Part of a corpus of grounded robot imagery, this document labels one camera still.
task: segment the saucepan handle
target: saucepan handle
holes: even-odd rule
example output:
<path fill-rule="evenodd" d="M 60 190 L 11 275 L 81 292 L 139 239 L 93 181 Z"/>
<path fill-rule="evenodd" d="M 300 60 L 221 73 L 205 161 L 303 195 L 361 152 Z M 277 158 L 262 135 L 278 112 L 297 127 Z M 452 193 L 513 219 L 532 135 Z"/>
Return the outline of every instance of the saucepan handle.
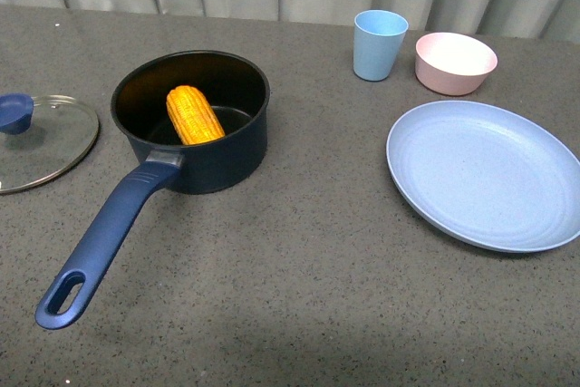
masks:
<path fill-rule="evenodd" d="M 44 294 L 35 315 L 41 327 L 56 330 L 81 317 L 147 198 L 178 176 L 181 157 L 155 153 L 117 185 Z"/>

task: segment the navy blue saucepan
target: navy blue saucepan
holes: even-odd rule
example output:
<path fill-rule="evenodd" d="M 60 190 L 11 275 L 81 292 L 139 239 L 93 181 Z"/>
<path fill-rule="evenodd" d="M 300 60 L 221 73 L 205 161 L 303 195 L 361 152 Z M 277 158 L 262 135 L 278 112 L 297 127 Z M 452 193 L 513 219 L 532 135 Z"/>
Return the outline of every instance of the navy blue saucepan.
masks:
<path fill-rule="evenodd" d="M 167 114 L 166 97 L 183 84 L 206 95 L 225 137 L 181 145 Z M 127 75 L 112 95 L 111 115 L 140 164 L 105 201 L 40 301 L 36 322 L 59 329 L 81 317 L 152 193 L 168 188 L 205 194 L 248 177 L 266 154 L 269 94 L 264 73 L 230 53 L 168 54 Z"/>

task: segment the countertop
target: countertop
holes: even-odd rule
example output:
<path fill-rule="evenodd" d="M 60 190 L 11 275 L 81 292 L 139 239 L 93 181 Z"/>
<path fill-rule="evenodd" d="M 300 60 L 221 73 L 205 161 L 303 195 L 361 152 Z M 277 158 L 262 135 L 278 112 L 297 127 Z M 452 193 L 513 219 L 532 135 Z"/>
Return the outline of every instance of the countertop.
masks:
<path fill-rule="evenodd" d="M 353 74 L 353 29 L 0 6 L 0 92 L 75 97 L 99 137 L 73 169 L 0 197 L 0 384 L 580 385 L 580 241 L 506 255 L 446 236 L 396 189 L 391 126 L 446 100 L 407 33 L 383 82 Z M 462 100 L 514 111 L 580 155 L 580 46 L 479 35 L 498 68 Z M 257 64 L 268 150 L 214 194 L 145 204 L 87 311 L 34 311 L 137 161 L 110 114 L 131 70 L 189 49 Z"/>

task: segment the handle hole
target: handle hole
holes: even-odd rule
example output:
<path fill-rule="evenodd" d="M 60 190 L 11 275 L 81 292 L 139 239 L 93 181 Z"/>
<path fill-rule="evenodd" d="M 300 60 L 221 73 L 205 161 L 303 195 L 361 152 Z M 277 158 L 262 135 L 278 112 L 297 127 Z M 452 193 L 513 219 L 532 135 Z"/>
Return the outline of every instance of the handle hole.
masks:
<path fill-rule="evenodd" d="M 80 272 L 73 272 L 67 276 L 54 294 L 47 307 L 50 314 L 62 314 L 66 312 L 79 294 L 85 277 Z"/>

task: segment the pink bowl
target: pink bowl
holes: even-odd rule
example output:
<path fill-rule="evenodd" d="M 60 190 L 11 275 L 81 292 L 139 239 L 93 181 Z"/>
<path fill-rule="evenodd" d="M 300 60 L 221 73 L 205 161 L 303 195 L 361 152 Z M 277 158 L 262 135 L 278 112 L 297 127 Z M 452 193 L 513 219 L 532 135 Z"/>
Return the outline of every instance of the pink bowl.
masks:
<path fill-rule="evenodd" d="M 474 92 L 498 66 L 498 57 L 481 41 L 437 32 L 415 45 L 415 74 L 430 90 L 446 95 Z"/>

